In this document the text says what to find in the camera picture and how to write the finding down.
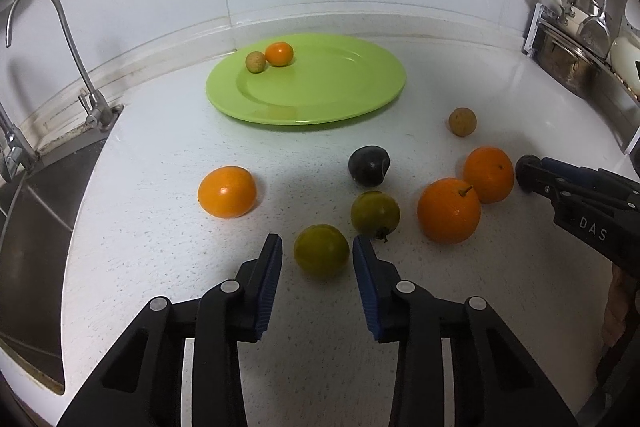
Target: sink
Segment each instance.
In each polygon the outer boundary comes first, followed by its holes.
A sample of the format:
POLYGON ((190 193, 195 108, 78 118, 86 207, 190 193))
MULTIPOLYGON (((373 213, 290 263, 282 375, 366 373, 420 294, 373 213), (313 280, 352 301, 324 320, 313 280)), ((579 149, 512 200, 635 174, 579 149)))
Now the sink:
POLYGON ((108 133, 82 132, 0 187, 0 347, 62 394, 60 306, 84 190, 108 133))

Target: white countertop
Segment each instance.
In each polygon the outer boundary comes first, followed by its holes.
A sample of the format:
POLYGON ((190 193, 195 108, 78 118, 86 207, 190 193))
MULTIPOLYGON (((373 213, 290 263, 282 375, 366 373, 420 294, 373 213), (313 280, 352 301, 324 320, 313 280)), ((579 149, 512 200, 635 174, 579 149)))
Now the white countertop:
MULTIPOLYGON (((636 178, 610 130, 583 100, 528 58, 499 48, 427 39, 376 40, 408 79, 399 99, 363 118, 321 128, 267 128, 213 108, 204 83, 216 60, 140 86, 111 134, 85 193, 68 255, 62 301, 66 391, 57 420, 97 362, 152 297, 197 298, 280 234, 284 263, 269 330, 241 344, 249 425, 383 426, 388 423, 396 346, 367 331, 353 268, 319 283, 292 258, 296 235, 330 223, 351 241, 350 207, 361 189, 347 160, 376 144, 391 157, 381 190, 402 217, 375 245, 400 274, 435 296, 485 297, 529 349, 575 412, 591 392, 610 263, 556 227, 547 200, 514 188, 483 206, 476 233, 457 246, 419 231, 421 190, 452 176, 480 145, 636 178), (471 107, 478 129, 460 139, 445 127, 471 107), (224 165, 249 169, 260 204, 238 219, 198 205, 201 179, 224 165)), ((183 418, 189 418, 190 363, 183 418)))

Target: orange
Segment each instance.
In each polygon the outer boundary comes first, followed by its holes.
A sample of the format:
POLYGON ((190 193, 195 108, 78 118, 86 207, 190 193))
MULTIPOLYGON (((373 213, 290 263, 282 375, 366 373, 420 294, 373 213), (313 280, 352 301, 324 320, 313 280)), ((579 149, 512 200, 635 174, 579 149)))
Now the orange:
POLYGON ((466 159, 462 177, 474 186, 481 203, 497 203, 513 188, 513 165, 497 147, 480 147, 466 159))
POLYGON ((286 42, 274 42, 267 46, 264 56, 267 57, 267 62, 271 66, 288 66, 293 60, 293 48, 286 42))
POLYGON ((424 235, 436 243, 461 243, 476 231, 480 201, 474 188, 455 178, 438 180, 418 201, 418 220, 424 235))
POLYGON ((255 204, 255 181, 242 167, 221 167, 207 174, 198 188, 198 202, 216 217, 238 217, 255 204))

